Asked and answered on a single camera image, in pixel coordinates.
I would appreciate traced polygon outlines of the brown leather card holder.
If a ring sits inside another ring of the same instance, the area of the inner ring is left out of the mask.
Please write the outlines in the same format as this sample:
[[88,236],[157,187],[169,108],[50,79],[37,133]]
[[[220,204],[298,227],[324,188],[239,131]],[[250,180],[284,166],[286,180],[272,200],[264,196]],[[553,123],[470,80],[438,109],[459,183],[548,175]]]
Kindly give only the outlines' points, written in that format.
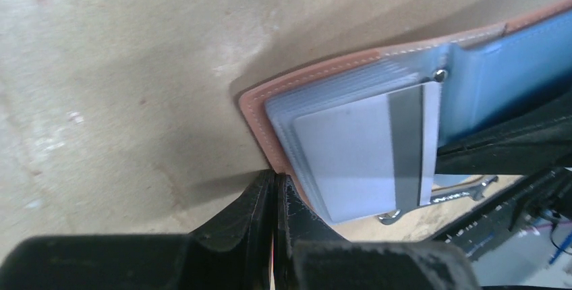
[[327,59],[246,90],[239,108],[328,224],[477,198],[490,175],[571,165],[571,0]]

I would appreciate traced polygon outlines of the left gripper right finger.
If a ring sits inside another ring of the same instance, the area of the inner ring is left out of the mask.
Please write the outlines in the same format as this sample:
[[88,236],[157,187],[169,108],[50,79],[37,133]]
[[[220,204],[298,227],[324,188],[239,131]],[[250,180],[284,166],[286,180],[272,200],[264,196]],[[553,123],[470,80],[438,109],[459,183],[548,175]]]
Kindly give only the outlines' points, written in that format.
[[276,289],[480,289],[471,264],[439,241],[351,242],[276,176]]

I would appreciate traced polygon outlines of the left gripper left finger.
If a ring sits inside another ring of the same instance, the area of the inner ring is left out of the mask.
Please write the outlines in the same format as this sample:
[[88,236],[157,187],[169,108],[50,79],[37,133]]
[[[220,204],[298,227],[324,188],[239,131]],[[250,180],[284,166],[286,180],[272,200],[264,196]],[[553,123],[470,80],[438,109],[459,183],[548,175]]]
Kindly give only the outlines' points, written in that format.
[[189,233],[48,235],[18,244],[2,289],[269,289],[275,173]]

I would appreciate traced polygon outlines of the white card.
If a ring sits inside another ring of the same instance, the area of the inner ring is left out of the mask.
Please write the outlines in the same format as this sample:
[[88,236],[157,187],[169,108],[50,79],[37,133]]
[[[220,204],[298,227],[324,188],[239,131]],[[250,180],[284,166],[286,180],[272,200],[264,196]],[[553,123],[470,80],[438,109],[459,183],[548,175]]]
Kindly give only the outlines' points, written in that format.
[[427,82],[293,121],[330,223],[428,204],[441,85]]

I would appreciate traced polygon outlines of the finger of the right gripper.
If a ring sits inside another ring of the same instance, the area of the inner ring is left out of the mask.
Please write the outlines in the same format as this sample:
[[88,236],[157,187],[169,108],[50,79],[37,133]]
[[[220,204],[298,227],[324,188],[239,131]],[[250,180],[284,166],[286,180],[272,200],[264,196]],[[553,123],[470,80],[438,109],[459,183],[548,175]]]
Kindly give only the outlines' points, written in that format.
[[571,92],[438,149],[436,173],[531,175],[571,168]]

